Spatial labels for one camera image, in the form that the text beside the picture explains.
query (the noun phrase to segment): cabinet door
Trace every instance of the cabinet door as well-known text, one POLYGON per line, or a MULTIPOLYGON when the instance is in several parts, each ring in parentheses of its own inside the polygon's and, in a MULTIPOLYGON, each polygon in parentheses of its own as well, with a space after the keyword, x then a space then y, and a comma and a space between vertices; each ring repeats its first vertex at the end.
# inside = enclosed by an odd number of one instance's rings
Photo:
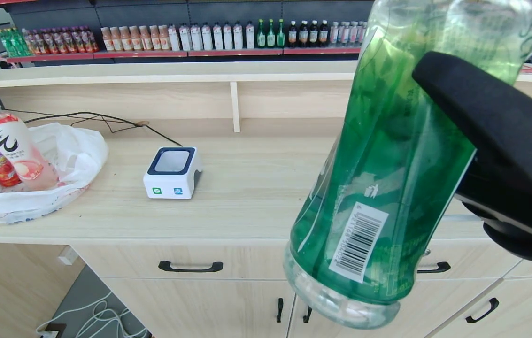
POLYGON ((103 281, 156 338, 285 338, 294 297, 285 281, 103 281))
POLYGON ((423 338, 472 301, 495 278, 472 280, 426 280, 416 282, 412 292, 401 300, 395 320, 377 330, 363 331, 343 327, 311 312, 298 297, 291 318, 289 338, 423 338))
POLYGON ((433 338, 531 338, 532 278, 504 280, 433 338))

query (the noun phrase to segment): white scanner box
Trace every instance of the white scanner box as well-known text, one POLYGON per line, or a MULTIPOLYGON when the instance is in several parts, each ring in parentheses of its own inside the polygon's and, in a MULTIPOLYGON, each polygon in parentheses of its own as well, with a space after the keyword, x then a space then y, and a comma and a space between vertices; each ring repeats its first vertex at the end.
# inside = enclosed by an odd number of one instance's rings
POLYGON ((203 166, 195 147, 159 148, 143 176, 150 199, 190 199, 203 166))

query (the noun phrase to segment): barcode label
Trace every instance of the barcode label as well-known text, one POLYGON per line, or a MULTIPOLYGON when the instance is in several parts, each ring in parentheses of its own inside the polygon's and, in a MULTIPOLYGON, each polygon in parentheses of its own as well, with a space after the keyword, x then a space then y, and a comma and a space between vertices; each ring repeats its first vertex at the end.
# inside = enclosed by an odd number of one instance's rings
POLYGON ((368 260, 388 216, 356 202, 328 268, 350 280, 364 282, 368 260))

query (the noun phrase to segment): black cable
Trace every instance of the black cable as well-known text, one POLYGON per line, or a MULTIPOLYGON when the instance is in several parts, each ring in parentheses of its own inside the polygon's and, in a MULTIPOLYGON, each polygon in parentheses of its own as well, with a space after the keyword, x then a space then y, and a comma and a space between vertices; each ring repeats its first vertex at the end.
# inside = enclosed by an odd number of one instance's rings
POLYGON ((119 118, 119 117, 114 117, 114 116, 109 116, 109 115, 105 115, 105 114, 99 114, 99 113, 90 113, 88 111, 79 111, 77 113, 70 113, 70 114, 47 114, 47 113, 39 113, 39 112, 36 112, 36 111, 25 111, 25 110, 17 110, 17 109, 5 109, 5 110, 8 110, 8 111, 17 111, 19 113, 28 113, 28 114, 38 114, 38 115, 45 115, 43 117, 36 117, 36 118, 31 118, 30 120, 27 120, 27 121, 24 121, 24 123, 30 123, 30 122, 35 122, 35 121, 40 121, 40 120, 48 120, 50 118, 57 118, 57 117, 72 117, 72 118, 79 118, 80 121, 76 121, 76 122, 72 122, 70 124, 70 126, 73 126, 74 124, 77 124, 77 123, 80 123, 80 122, 85 122, 85 121, 88 121, 88 120, 94 120, 94 121, 103 121, 105 122, 105 124, 107 124, 107 128, 109 128, 109 131, 111 133, 117 133, 117 132, 121 132, 121 131, 126 131, 128 129, 135 129, 135 128, 142 128, 142 127, 147 127, 149 130, 151 130, 152 132, 158 134, 159 136, 163 137, 164 139, 167 139, 168 141, 176 144, 177 146, 179 147, 184 147, 182 144, 178 143, 177 141, 174 141, 173 139, 163 135, 162 133, 156 131, 155 129, 151 128, 150 126, 148 126, 147 124, 137 124, 137 123, 134 123, 134 122, 130 122, 128 120, 124 120, 123 118, 119 118), (80 114, 90 114, 92 115, 91 117, 79 117, 78 115, 80 114), (118 129, 116 131, 114 131, 112 128, 111 128, 111 125, 109 124, 109 122, 112 122, 112 123, 122 123, 122 124, 130 124, 131 127, 126 127, 126 128, 121 128, 121 129, 118 129))

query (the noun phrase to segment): green glass bottle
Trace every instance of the green glass bottle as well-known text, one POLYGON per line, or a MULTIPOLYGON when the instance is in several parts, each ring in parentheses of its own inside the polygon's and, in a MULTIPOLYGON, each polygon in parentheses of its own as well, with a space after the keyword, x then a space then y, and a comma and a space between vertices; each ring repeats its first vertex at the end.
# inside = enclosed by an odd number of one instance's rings
POLYGON ((412 79, 428 51, 513 84, 532 53, 532 0, 377 0, 345 123, 290 233, 305 303, 356 329, 399 312, 474 146, 412 79))
POLYGON ((257 47, 266 47, 266 34, 264 34, 264 20, 259 19, 259 25, 257 25, 257 47))
POLYGON ((270 30, 266 36, 266 44, 268 45, 268 48, 273 48, 276 43, 276 36, 274 35, 274 19, 269 19, 268 21, 270 22, 270 30))
POLYGON ((283 19, 278 20, 278 34, 276 35, 276 47, 285 47, 285 32, 283 32, 283 19))

